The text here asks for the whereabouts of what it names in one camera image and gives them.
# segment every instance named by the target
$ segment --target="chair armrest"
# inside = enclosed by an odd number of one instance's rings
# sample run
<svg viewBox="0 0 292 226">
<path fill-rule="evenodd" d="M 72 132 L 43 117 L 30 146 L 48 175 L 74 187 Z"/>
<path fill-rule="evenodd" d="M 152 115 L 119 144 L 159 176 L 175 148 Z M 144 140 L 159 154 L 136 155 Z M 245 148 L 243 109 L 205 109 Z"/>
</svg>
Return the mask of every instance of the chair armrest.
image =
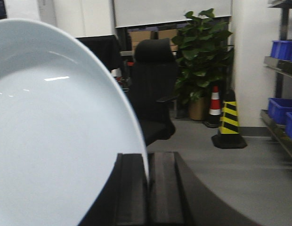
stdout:
<svg viewBox="0 0 292 226">
<path fill-rule="evenodd" d="M 162 103 L 162 104 L 167 104 L 170 103 L 174 100 L 176 100 L 178 98 L 178 96 L 167 96 L 167 97 L 162 97 L 158 100 L 156 100 L 157 103 Z"/>
</svg>

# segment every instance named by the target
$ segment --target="office chair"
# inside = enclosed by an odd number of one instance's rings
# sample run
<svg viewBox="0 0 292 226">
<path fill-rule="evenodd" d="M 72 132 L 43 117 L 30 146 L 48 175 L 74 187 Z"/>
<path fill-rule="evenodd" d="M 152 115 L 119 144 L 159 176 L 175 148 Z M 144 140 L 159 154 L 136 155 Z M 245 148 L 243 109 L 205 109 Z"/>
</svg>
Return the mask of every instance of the office chair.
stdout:
<svg viewBox="0 0 292 226">
<path fill-rule="evenodd" d="M 127 93 L 137 115 L 146 145 L 169 139 L 175 127 L 169 115 L 178 64 L 170 49 L 170 40 L 144 40 L 135 50 L 132 85 Z"/>
</svg>

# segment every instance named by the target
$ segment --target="white plate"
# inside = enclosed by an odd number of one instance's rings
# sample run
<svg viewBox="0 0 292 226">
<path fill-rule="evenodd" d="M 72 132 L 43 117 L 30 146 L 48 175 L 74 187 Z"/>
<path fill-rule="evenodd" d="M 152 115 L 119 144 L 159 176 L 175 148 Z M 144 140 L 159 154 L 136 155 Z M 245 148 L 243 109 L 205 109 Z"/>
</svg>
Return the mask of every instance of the white plate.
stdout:
<svg viewBox="0 0 292 226">
<path fill-rule="evenodd" d="M 0 226 L 75 226 L 117 153 L 142 153 L 122 90 L 50 25 L 0 20 Z"/>
</svg>

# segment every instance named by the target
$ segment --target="plant pot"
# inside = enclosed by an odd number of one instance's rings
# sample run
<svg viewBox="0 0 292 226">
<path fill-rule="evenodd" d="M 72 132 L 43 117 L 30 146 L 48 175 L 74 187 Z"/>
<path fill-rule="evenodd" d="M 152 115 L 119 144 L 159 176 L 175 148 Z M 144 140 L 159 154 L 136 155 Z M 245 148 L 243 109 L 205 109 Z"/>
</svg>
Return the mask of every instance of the plant pot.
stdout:
<svg viewBox="0 0 292 226">
<path fill-rule="evenodd" d="M 189 118 L 192 120 L 205 120 L 209 111 L 209 98 L 202 97 L 189 104 Z"/>
</svg>

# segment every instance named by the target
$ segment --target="black and yellow traffic cone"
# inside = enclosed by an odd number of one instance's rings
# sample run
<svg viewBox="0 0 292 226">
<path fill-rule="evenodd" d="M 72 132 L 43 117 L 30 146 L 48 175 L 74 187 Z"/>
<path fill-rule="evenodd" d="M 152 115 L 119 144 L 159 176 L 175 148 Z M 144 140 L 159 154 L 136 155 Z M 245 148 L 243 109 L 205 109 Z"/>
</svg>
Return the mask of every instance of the black and yellow traffic cone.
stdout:
<svg viewBox="0 0 292 226">
<path fill-rule="evenodd" d="M 214 146 L 222 149 L 244 148 L 245 140 L 239 133 L 238 113 L 235 93 L 230 89 L 223 101 L 218 134 L 212 136 Z"/>
<path fill-rule="evenodd" d="M 208 119 L 203 123 L 206 127 L 217 128 L 219 126 L 220 115 L 221 109 L 218 86 L 213 86 Z"/>
</svg>

